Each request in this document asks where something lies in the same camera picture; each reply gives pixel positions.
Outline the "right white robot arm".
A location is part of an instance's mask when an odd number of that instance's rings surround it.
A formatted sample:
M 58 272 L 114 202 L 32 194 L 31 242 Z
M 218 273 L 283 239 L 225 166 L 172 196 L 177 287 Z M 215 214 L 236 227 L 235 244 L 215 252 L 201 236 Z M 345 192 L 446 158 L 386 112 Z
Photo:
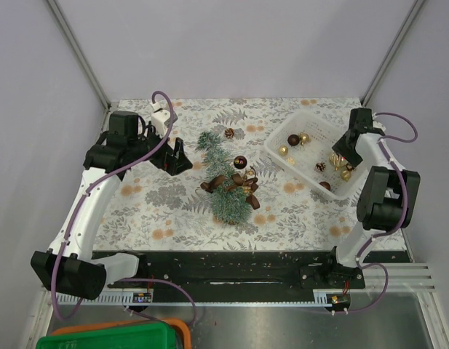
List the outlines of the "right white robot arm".
M 374 125 L 376 113 L 369 108 L 355 108 L 350 112 L 347 131 L 333 146 L 334 152 L 352 167 L 367 166 L 368 175 L 357 202 L 356 225 L 323 263 L 323 281 L 332 288 L 361 276 L 363 269 L 372 266 L 363 261 L 379 239 L 407 227 L 413 216 L 420 174 L 404 168 L 386 141 L 413 143 L 418 139 L 418 130 L 409 119 L 397 113 L 382 112 L 381 115 L 405 121 L 413 136 L 405 139 L 386 135 Z

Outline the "dark red glossy bauble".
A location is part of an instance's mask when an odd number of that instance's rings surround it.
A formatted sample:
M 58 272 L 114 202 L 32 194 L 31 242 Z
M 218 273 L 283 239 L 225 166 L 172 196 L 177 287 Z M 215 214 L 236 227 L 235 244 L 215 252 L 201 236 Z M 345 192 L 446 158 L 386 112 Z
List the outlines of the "dark red glossy bauble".
M 244 169 L 247 166 L 247 159 L 244 156 L 236 156 L 233 160 L 234 167 Z

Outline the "brown ribbon gold berry garland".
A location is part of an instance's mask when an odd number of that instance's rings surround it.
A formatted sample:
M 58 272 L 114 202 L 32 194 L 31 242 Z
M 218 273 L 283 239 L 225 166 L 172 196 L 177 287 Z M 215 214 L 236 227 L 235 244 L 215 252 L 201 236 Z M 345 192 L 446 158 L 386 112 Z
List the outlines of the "brown ribbon gold berry garland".
M 213 178 L 210 182 L 202 182 L 200 184 L 200 188 L 205 190 L 208 193 L 213 193 L 220 186 L 222 186 L 225 181 L 227 181 L 227 177 L 222 174 L 215 178 Z M 254 167 L 250 167 L 249 170 L 246 170 L 243 175 L 240 173 L 235 173 L 229 178 L 232 181 L 232 184 L 227 185 L 225 187 L 226 192 L 231 192 L 236 189 L 241 189 L 243 194 L 246 195 L 245 202 L 248 203 L 253 210 L 259 209 L 261 207 L 259 200 L 256 198 L 254 192 L 259 188 L 258 178 L 256 176 L 256 170 Z

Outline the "white plastic basket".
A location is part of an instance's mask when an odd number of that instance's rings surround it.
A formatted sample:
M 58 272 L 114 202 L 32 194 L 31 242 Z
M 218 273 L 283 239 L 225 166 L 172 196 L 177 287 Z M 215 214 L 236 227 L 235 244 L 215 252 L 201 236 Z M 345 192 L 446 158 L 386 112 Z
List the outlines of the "white plastic basket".
M 351 179 L 346 182 L 341 179 L 342 170 L 335 171 L 329 162 L 333 152 L 332 146 L 337 142 L 344 129 L 323 120 L 321 117 L 307 111 L 298 111 L 288 116 L 265 140 L 263 146 L 272 161 L 283 168 L 288 174 L 302 180 L 312 190 L 327 200 L 344 200 L 360 190 L 367 177 L 365 165 L 359 165 Z M 307 133 L 311 142 L 302 146 L 292 147 L 287 143 L 290 135 Z M 279 148 L 288 147 L 288 154 L 281 156 Z M 315 171 L 315 164 L 326 163 L 323 173 Z M 324 189 L 319 183 L 326 181 L 331 185 L 331 191 Z

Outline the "small frosted christmas tree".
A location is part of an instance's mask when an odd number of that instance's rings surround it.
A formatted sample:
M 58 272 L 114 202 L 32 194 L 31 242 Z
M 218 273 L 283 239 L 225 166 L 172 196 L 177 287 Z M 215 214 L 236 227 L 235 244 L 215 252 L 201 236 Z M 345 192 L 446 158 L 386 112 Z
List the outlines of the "small frosted christmas tree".
M 249 220 L 252 211 L 241 175 L 247 159 L 232 155 L 223 142 L 223 137 L 211 131 L 202 132 L 197 140 L 196 149 L 204 153 L 206 171 L 201 188 L 210 194 L 210 210 L 218 221 L 241 225 Z

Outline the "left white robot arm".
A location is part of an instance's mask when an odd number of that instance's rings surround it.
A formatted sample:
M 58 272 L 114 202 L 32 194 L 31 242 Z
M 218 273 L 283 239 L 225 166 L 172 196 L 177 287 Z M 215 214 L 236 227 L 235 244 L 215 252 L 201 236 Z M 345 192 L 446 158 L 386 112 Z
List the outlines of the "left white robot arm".
M 128 169 L 150 161 L 174 176 L 192 167 L 181 139 L 173 146 L 167 143 L 177 119 L 163 108 L 153 112 L 150 121 L 129 111 L 111 114 L 108 129 L 86 153 L 79 190 L 59 234 L 46 251 L 36 251 L 31 258 L 52 299 L 67 294 L 94 300 L 107 285 L 122 279 L 133 287 L 147 283 L 149 270 L 136 254 L 93 259 L 92 251 L 103 215 Z

